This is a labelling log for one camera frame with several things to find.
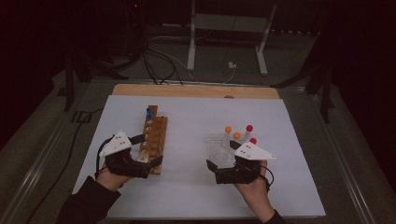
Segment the person's left hand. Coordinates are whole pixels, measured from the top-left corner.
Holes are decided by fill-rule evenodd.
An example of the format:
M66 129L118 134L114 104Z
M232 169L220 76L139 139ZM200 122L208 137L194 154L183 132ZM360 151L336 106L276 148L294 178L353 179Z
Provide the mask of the person's left hand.
M104 165L104 168L96 177L96 182L111 191L117 191L117 189L119 189L130 179L132 179L132 177L128 175L111 174L108 168Z

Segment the person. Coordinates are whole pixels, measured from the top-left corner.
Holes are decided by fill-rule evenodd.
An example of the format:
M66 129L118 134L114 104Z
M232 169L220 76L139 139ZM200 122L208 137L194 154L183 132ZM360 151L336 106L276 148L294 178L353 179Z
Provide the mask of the person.
M266 167L267 161L261 161L261 165ZM261 175L265 176L265 173L266 169L261 168ZM117 190L130 179L130 176L111 174L106 167L96 180L88 176L79 191L64 202L56 223L93 224L104 219L113 203L120 197ZM258 177L250 184L235 184L235 187L260 222L286 223L272 207L264 179Z

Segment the dark background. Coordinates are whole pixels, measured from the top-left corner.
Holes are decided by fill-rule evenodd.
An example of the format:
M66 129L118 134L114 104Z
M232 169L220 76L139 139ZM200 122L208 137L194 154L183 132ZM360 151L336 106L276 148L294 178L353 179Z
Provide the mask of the dark background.
M64 48L73 42L105 60L106 37L124 25L112 1L109 20L98 20L95 6L109 1L4 1L0 6L1 141L9 138L53 89L51 78L64 69ZM254 16L263 1L197 1L197 10ZM148 25L187 25L190 1L152 0L138 3ZM130 7L131 13L137 13ZM334 62L332 83L358 122L389 183L394 173L396 7L392 1L281 1L273 21L276 33L292 31L317 35L304 64Z

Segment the gray carpet floor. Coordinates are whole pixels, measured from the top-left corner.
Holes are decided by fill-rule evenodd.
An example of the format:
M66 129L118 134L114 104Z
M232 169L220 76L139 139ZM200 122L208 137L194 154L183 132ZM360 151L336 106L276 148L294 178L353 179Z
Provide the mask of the gray carpet floor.
M264 51L269 75L259 74L251 43L245 46L213 46L199 43L195 69L188 72L189 41L181 38L154 38L151 49L171 55L179 72L168 78L168 84L178 85L248 85L269 86L296 75L315 38L306 35L270 35ZM159 77L171 74L173 67L164 59L148 54L148 61ZM235 70L227 68L236 64ZM75 111L94 111L103 108L106 98L118 83L148 83L149 73L140 60L121 71L128 80L114 80L92 70L91 83L76 81L76 100L69 112L64 112L65 99L56 95L64 86L64 72L54 77L55 88L34 114L0 152L0 214L12 215L10 223L25 223L36 205L46 195L66 164L64 174L38 207L30 223L53 223L64 200L71 193L84 162L101 112L91 122L78 127L71 122ZM329 110L331 123L321 118L318 95L304 92L306 79L278 90L290 113L293 127L326 217L287 217L289 223L396 223L396 196L381 173L358 125L347 110L337 87L332 86L333 107ZM42 151L48 151L45 162L35 164ZM29 190L19 191L22 181L32 171L38 177L28 183ZM101 223L130 223L131 220L103 220ZM133 221L133 223L259 223L257 220L196 220L196 221Z

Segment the person's right hand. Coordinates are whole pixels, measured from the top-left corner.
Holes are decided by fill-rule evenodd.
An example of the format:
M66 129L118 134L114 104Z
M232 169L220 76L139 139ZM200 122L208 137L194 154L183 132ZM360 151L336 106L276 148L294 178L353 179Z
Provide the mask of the person's right hand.
M267 161L261 161L261 166L267 167ZM265 176L266 169L261 168L261 175ZM275 210L268 199L265 180L257 177L250 184L235 184L244 197L247 206L256 214L261 222L267 222L274 215Z

